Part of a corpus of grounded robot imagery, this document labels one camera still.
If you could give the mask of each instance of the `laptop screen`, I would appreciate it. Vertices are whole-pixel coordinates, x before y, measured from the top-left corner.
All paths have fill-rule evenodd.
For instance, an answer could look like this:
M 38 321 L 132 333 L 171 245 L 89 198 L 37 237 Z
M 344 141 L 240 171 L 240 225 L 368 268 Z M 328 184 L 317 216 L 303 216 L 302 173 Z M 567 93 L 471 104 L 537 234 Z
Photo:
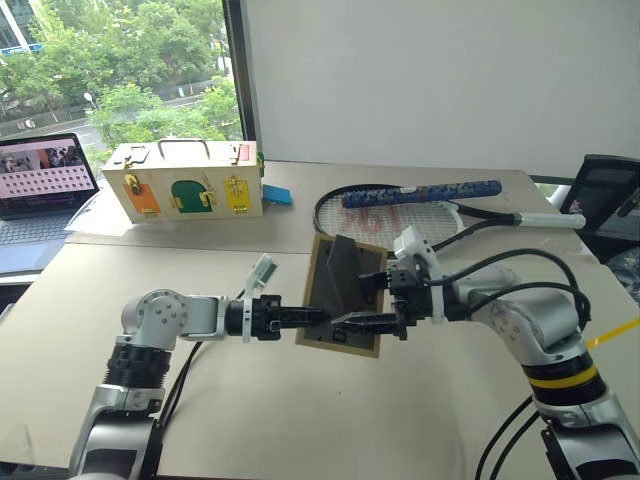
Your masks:
M 97 191 L 74 134 L 0 142 L 0 217 L 77 209 Z

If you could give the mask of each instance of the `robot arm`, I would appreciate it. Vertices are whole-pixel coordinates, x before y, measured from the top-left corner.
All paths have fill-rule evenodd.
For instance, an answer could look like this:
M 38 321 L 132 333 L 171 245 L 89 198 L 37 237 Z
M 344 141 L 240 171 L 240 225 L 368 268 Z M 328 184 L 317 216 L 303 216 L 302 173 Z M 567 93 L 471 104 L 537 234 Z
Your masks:
M 163 379 L 176 339 L 211 341 L 226 335 L 279 340 L 282 328 L 327 320 L 322 310 L 282 307 L 280 296 L 255 297 L 275 270 L 269 255 L 252 267 L 243 298 L 185 296 L 156 290 L 129 302 L 123 335 L 107 362 L 76 441 L 69 473 L 77 479 L 148 478 L 157 469 L 162 429 L 151 414 L 160 410 Z
M 400 269 L 361 278 L 365 291 L 389 289 L 394 314 L 349 314 L 333 321 L 336 328 L 405 339 L 406 328 L 432 312 L 438 323 L 443 317 L 483 323 L 502 338 L 527 376 L 547 423 L 542 438 L 559 480 L 640 474 L 638 437 L 600 377 L 567 297 L 550 288 L 521 290 L 476 311 L 480 302 L 520 279 L 489 266 L 437 289 L 425 287 L 425 280 L 443 278 L 430 246 L 410 227 L 394 247 Z

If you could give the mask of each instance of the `laptop keyboard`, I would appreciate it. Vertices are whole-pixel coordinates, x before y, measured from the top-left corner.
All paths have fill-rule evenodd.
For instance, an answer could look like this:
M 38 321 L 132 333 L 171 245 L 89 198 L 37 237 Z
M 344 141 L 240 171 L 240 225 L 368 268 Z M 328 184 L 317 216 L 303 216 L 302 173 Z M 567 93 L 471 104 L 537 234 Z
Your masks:
M 65 238 L 69 232 L 64 227 L 70 219 L 70 215 L 53 215 L 0 222 L 0 245 Z

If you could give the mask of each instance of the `building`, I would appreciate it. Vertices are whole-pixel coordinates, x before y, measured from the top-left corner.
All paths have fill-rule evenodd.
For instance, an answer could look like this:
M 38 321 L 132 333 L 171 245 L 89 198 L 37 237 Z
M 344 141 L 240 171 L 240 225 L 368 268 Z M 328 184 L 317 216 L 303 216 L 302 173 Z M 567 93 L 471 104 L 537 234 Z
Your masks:
M 29 24 L 34 21 L 30 0 L 0 0 L 0 53 L 36 51 L 42 48 L 31 36 Z

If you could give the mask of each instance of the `white wall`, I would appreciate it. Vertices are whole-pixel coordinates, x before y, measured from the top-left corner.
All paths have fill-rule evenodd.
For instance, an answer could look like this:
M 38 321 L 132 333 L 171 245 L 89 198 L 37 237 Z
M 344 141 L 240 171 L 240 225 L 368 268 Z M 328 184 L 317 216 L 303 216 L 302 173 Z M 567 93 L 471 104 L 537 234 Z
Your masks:
M 575 176 L 640 156 L 638 0 L 244 0 L 269 159 Z

